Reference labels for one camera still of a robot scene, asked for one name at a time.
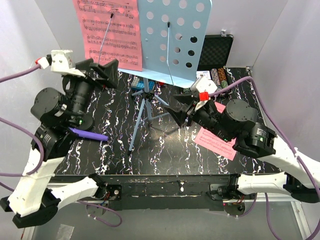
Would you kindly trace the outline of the pink sheet music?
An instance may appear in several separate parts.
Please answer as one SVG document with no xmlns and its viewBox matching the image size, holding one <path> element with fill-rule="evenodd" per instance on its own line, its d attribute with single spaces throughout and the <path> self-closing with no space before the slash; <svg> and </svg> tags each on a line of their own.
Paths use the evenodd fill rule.
<svg viewBox="0 0 320 240">
<path fill-rule="evenodd" d="M 142 41 L 136 0 L 74 0 L 84 56 L 101 65 L 117 59 L 118 67 L 142 71 Z"/>
<path fill-rule="evenodd" d="M 233 146 L 236 142 L 235 139 L 232 139 L 229 142 L 226 142 L 217 136 L 215 136 L 210 131 L 201 127 L 197 136 L 195 137 L 194 142 L 215 154 L 227 158 L 231 161 L 234 160 L 236 156 L 236 151 L 233 149 Z"/>
</svg>

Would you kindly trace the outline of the purple toy microphone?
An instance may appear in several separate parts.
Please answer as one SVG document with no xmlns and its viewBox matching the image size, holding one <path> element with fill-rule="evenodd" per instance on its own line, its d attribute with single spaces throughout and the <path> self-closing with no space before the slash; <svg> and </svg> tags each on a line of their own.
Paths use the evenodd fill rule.
<svg viewBox="0 0 320 240">
<path fill-rule="evenodd" d="M 106 142 L 109 140 L 109 137 L 107 135 L 80 130 L 72 127 L 70 127 L 69 129 L 80 138 L 86 138 L 86 139 L 102 141 L 102 142 Z"/>
</svg>

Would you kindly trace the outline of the light blue music stand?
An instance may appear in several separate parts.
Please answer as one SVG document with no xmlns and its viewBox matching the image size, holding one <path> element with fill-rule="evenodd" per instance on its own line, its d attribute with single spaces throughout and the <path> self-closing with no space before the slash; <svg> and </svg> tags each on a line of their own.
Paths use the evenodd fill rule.
<svg viewBox="0 0 320 240">
<path fill-rule="evenodd" d="M 144 87 L 132 96 L 141 96 L 135 126 L 127 153 L 130 155 L 138 127 L 152 121 L 151 101 L 167 105 L 160 96 L 152 93 L 149 81 L 188 88 L 196 80 L 206 29 L 213 7 L 211 0 L 139 0 L 142 70 L 127 70 L 128 74 L 141 77 Z"/>
</svg>

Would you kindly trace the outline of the black microphone stand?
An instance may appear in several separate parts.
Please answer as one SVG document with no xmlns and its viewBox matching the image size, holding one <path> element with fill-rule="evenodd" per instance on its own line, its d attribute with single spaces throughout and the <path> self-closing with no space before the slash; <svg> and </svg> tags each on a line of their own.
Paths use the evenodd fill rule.
<svg viewBox="0 0 320 240">
<path fill-rule="evenodd" d="M 94 119 L 92 116 L 88 114 L 84 114 L 82 118 L 79 120 L 78 129 L 82 131 L 89 131 L 94 125 Z"/>
</svg>

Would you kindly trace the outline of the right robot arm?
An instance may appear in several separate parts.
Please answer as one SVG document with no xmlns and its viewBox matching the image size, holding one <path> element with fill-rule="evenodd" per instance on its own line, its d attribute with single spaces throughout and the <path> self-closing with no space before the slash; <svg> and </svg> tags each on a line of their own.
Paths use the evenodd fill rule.
<svg viewBox="0 0 320 240">
<path fill-rule="evenodd" d="M 213 100 L 201 104 L 192 93 L 177 94 L 181 108 L 165 106 L 178 126 L 185 120 L 195 122 L 241 155 L 270 163 L 280 173 L 269 175 L 238 174 L 214 194 L 237 199 L 256 193 L 279 193 L 305 203 L 320 201 L 320 163 L 289 146 L 276 132 L 257 121 L 258 110 L 241 99 L 230 100 L 218 111 Z"/>
</svg>

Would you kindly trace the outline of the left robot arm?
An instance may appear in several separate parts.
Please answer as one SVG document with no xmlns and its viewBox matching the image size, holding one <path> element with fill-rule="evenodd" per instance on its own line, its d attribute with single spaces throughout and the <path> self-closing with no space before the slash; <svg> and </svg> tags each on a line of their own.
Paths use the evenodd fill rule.
<svg viewBox="0 0 320 240">
<path fill-rule="evenodd" d="M 62 76 L 62 91 L 47 87 L 36 95 L 30 111 L 40 126 L 31 135 L 27 164 L 17 186 L 0 200 L 1 208 L 14 214 L 12 221 L 17 228 L 41 226 L 63 207 L 84 198 L 101 200 L 110 196 L 108 184 L 96 173 L 56 189 L 48 184 L 77 138 L 109 139 L 90 131 L 94 119 L 87 109 L 94 90 L 116 88 L 118 65 L 116 59 L 105 65 L 91 58 L 72 63 L 49 54 L 32 68 L 2 78 L 8 81 L 48 67 Z"/>
</svg>

